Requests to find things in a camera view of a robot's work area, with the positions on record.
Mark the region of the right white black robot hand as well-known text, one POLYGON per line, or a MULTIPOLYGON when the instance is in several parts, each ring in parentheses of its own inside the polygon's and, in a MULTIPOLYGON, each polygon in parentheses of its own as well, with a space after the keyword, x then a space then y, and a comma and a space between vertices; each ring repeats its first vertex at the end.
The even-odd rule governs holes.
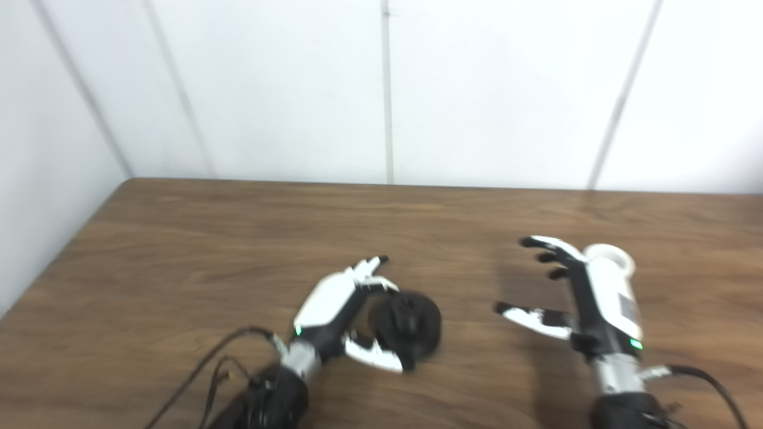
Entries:
POLYGON ((540 235, 523 237, 520 245, 543 249, 537 260, 558 265, 548 277, 569 281, 575 313, 497 301, 496 314, 535 333, 567 340, 586 359, 608 354, 641 358, 643 329, 630 284, 635 262, 627 252, 602 243, 578 250, 540 235))

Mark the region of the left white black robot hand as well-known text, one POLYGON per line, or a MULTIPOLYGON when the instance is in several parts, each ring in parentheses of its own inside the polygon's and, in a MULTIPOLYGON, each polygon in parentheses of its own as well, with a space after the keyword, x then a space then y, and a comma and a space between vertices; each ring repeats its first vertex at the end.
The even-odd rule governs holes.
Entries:
POLYGON ((412 358, 382 347, 376 338, 351 331, 368 298, 400 293, 395 283, 374 274, 388 260, 386 255, 360 260, 319 280, 293 320, 293 337, 281 364, 304 381, 330 359, 343 355, 386 371, 411 372, 415 367, 412 358))

